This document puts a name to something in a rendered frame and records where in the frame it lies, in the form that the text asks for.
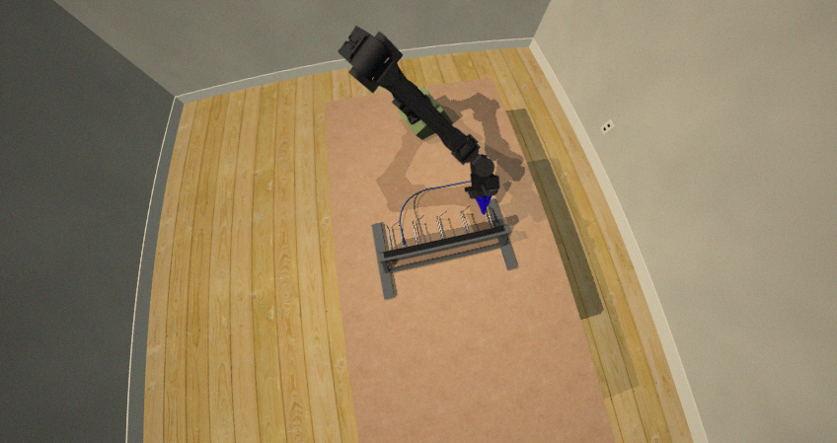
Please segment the grey patch panel rack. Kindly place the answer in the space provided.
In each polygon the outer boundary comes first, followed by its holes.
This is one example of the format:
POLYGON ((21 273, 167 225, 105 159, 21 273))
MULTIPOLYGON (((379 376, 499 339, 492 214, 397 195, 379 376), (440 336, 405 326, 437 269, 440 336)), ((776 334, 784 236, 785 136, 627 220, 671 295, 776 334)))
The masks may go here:
POLYGON ((416 242, 417 242, 416 245, 407 247, 405 242, 403 242, 403 247, 400 248, 400 249, 395 249, 395 250, 393 250, 390 231, 388 231, 389 232, 388 237, 389 237, 389 243, 390 243, 391 251, 387 251, 387 252, 386 252, 386 246, 385 246, 385 241, 384 241, 382 223, 373 224, 372 225, 372 232, 373 232, 373 238, 374 238, 374 244, 375 244, 375 250, 376 250, 376 256, 377 256, 377 261, 378 261, 378 267, 379 267, 379 273, 380 273, 380 279, 381 279, 381 285, 382 285, 384 299, 389 299, 389 298, 394 298, 395 297, 393 284, 392 284, 392 278, 391 278, 391 272, 395 272, 395 271, 405 270, 405 269, 414 268, 414 267, 418 267, 418 266, 423 266, 423 265, 427 265, 427 264, 432 264, 432 263, 436 263, 436 262, 441 262, 441 261, 445 261, 445 260, 449 260, 449 259, 469 256, 469 255, 473 255, 473 254, 477 254, 477 253, 481 253, 481 252, 485 252, 485 251, 489 251, 489 250, 494 250, 494 249, 498 249, 498 248, 501 248, 502 255, 503 255, 507 270, 517 268, 517 264, 516 264, 516 261, 515 261, 514 255, 513 255, 513 251, 512 251, 510 242, 508 240, 508 234, 511 233, 510 227, 509 227, 508 224, 507 225, 503 224, 503 221, 502 221, 502 218, 501 218, 501 215, 500 215, 500 212, 499 212, 499 209, 498 209, 498 206, 497 206, 497 203, 496 203, 495 199, 490 200, 490 202, 488 204, 488 208, 489 208, 489 212, 490 212, 490 213, 488 212, 488 214, 491 215, 491 216, 489 215, 490 220, 493 220, 493 222, 491 221, 492 228, 489 227, 489 229, 481 230, 481 231, 477 231, 477 232, 473 232, 473 233, 469 233, 469 230, 467 229, 468 234, 465 231, 466 234, 464 234, 464 235, 459 235, 459 236, 444 239, 442 229, 441 229, 441 225, 440 225, 440 223, 437 223, 438 228, 439 228, 439 232, 440 232, 440 236, 441 236, 441 240, 419 244, 418 239, 416 239, 416 242), (491 219, 491 217, 492 217, 492 219, 491 219), (389 267, 389 262, 392 262, 392 261, 406 259, 406 258, 414 258, 414 257, 423 256, 423 255, 427 255, 427 254, 432 254, 432 253, 436 253, 436 252, 441 252, 441 251, 445 251, 445 250, 450 250, 450 249, 454 249, 454 248, 458 248, 458 247, 463 247, 463 246, 467 246, 467 245, 471 245, 471 244, 476 244, 476 243, 479 243, 479 242, 492 240, 492 239, 496 239, 496 238, 498 238, 498 242, 499 242, 498 245, 494 245, 494 246, 490 246, 490 247, 486 247, 486 248, 482 248, 482 249, 478 249, 478 250, 473 250, 473 251, 469 251, 469 252, 466 252, 466 253, 457 254, 457 255, 453 255, 453 256, 449 256, 449 257, 436 258, 436 259, 432 259, 432 260, 428 260, 428 261, 423 261, 423 262, 419 262, 419 263, 400 266, 400 267, 396 267, 396 268, 391 268, 390 269, 390 267, 389 267), (481 241, 479 241, 479 240, 481 240, 481 241), (477 241, 477 242, 475 242, 475 241, 477 241), (466 244, 466 243, 469 243, 469 244, 466 244), (464 245, 462 245, 462 244, 464 244, 464 245), (458 245, 460 245, 460 246, 458 246, 458 245), (455 246, 455 247, 453 247, 453 246, 455 246), (449 248, 449 247, 451 247, 451 248, 449 248))

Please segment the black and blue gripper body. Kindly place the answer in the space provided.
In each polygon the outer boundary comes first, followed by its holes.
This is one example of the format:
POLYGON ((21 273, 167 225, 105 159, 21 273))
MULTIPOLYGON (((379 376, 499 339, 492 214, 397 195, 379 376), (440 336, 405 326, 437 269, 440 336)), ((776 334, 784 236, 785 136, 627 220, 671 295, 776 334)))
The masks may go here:
MULTIPOLYGON (((476 175, 476 173, 472 173, 472 172, 471 172, 471 174, 476 175)), ((483 197, 483 196, 488 196, 488 195, 485 195, 485 193, 482 189, 481 190, 473 190, 471 186, 465 187, 465 191, 468 192, 468 194, 470 195, 470 198, 472 198, 472 199, 473 198, 478 198, 478 197, 483 197)))

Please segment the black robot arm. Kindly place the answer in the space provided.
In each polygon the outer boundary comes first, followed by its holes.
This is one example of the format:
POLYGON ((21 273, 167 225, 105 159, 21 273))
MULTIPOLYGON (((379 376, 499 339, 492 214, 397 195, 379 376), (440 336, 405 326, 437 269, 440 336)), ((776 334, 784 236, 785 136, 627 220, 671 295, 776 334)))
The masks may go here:
POLYGON ((371 93, 380 86, 394 94, 392 103, 408 117, 410 124, 422 120, 440 137, 442 143, 462 165, 470 162, 471 172, 476 173, 471 174, 473 190, 482 189, 485 195, 496 195, 499 176, 493 174, 494 162, 487 158, 487 155, 479 154, 481 147, 477 144, 478 141, 471 134, 466 136, 453 127, 431 104, 428 96, 424 96, 422 91, 405 77, 397 64, 403 56, 399 49, 382 33, 378 32, 374 37, 358 26, 355 26, 348 38, 349 41, 345 41, 338 50, 338 53, 352 65, 348 73, 371 93))

